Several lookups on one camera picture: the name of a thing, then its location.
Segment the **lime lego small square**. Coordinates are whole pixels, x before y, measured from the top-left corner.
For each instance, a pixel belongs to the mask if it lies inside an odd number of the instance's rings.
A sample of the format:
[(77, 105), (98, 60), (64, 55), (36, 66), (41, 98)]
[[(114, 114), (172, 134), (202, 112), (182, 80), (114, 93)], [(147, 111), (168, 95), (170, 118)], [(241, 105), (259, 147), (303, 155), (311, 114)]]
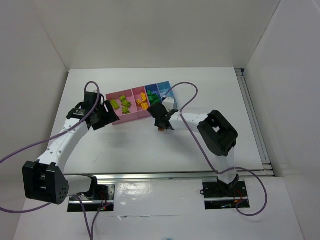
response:
[(131, 105), (132, 105), (132, 103), (130, 102), (130, 101), (128, 101), (128, 100), (123, 100), (122, 102), (121, 102), (121, 105), (123, 106), (123, 107), (126, 107), (126, 108), (130, 108), (131, 107)]

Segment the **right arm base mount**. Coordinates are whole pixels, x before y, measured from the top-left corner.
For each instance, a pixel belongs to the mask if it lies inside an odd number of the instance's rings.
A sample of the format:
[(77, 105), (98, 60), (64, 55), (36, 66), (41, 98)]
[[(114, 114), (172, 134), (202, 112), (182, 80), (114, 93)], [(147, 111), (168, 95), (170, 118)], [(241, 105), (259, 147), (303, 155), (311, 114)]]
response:
[(250, 208), (247, 187), (244, 181), (239, 181), (230, 191), (220, 189), (216, 181), (203, 182), (199, 191), (204, 197), (204, 207), (206, 210)]

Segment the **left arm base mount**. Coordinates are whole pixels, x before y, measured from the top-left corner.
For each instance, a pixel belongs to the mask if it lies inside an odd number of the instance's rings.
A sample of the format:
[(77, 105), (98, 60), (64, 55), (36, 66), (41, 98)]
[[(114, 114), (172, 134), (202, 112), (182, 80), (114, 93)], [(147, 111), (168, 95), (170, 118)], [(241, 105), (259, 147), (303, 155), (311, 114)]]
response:
[(86, 212), (113, 212), (115, 188), (114, 182), (99, 183), (94, 196), (88, 196), (84, 193), (79, 193), (77, 196), (81, 199)]

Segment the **lime long lego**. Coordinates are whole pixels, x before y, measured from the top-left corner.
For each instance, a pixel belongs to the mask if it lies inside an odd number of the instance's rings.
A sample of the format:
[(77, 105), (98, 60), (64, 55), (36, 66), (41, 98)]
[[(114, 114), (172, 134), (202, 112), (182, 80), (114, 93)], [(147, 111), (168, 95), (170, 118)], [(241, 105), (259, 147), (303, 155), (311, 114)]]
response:
[(117, 110), (120, 108), (118, 102), (115, 99), (111, 99), (110, 101), (111, 106), (113, 107), (114, 110)]

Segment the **dark green long lego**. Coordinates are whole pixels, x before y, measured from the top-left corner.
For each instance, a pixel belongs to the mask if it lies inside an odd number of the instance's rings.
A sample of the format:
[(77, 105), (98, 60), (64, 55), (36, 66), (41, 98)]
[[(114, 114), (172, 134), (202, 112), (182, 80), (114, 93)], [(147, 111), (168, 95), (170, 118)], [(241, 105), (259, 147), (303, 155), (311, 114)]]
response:
[(158, 103), (160, 100), (157, 98), (157, 99), (154, 99), (150, 102), (150, 105), (154, 105), (155, 103)]

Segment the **yellow small square lego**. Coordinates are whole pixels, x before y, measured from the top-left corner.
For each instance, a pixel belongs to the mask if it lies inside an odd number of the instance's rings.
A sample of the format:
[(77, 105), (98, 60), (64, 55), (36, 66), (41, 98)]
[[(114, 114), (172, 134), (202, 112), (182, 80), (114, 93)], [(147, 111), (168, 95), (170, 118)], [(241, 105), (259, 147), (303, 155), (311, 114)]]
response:
[(146, 102), (141, 104), (141, 107), (143, 110), (147, 110), (149, 108), (148, 104)]

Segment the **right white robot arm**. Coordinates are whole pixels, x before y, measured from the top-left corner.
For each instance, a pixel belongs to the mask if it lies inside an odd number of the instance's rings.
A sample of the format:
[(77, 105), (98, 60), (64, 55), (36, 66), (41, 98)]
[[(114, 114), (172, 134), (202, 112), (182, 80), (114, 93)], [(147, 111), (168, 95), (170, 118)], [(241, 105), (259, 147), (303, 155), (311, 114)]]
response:
[(207, 149), (213, 154), (215, 164), (209, 165), (218, 174), (218, 182), (232, 189), (239, 181), (235, 165), (235, 146), (238, 132), (217, 110), (208, 114), (182, 113), (177, 109), (168, 111), (161, 103), (147, 109), (155, 119), (155, 126), (164, 130), (188, 130), (193, 137), (200, 134)]

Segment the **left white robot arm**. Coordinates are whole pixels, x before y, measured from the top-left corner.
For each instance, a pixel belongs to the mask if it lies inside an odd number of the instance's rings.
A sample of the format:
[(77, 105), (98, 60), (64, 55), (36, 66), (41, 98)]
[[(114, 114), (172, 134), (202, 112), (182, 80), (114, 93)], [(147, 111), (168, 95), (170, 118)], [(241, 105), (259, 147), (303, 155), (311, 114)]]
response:
[(66, 116), (61, 135), (35, 161), (22, 167), (25, 196), (31, 200), (60, 205), (67, 197), (83, 194), (93, 199), (102, 189), (95, 176), (65, 176), (64, 169), (79, 141), (90, 129), (98, 130), (119, 120), (102, 94), (85, 92), (84, 100)]

